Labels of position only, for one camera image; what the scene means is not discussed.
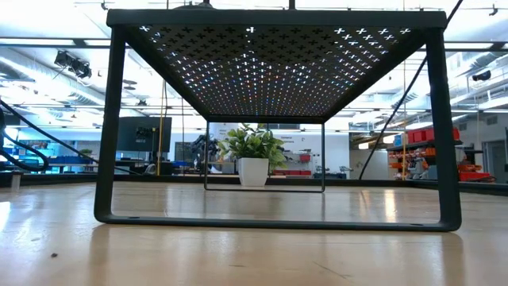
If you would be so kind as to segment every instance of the green leaves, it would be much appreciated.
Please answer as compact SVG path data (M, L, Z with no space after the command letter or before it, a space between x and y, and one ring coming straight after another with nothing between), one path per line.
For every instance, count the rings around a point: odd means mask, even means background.
M249 124L242 123L242 127L228 132L229 138L218 143L221 156L230 154L236 158L266 158L270 161L270 168L285 168L286 158L277 149L284 144L282 140L273 138L273 132L253 129Z

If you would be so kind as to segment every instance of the perforated metal tabletop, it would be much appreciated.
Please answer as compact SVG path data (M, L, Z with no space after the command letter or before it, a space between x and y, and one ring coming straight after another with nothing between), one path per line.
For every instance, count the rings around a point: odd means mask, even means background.
M111 10L209 122L324 123L443 29L443 12Z

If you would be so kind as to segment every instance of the computer monitor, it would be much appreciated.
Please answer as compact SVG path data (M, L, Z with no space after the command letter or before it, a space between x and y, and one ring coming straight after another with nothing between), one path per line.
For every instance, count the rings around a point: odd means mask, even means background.
M117 151L158 152L160 118L119 118ZM162 151L169 152L171 118L163 118Z

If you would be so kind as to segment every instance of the yellow pole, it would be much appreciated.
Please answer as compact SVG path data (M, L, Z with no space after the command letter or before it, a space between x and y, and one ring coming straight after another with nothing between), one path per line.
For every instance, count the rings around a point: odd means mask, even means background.
M404 60L404 91L406 90L406 61ZM406 104L404 103L404 131L402 132L402 180L406 179Z

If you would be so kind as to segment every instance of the wooden floor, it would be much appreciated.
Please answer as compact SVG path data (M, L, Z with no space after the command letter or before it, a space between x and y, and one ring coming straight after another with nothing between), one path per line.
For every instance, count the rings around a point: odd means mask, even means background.
M93 184L0 192L0 285L506 285L508 198L462 194L455 233L102 225ZM437 193L324 195L117 183L114 213L188 218L434 222Z

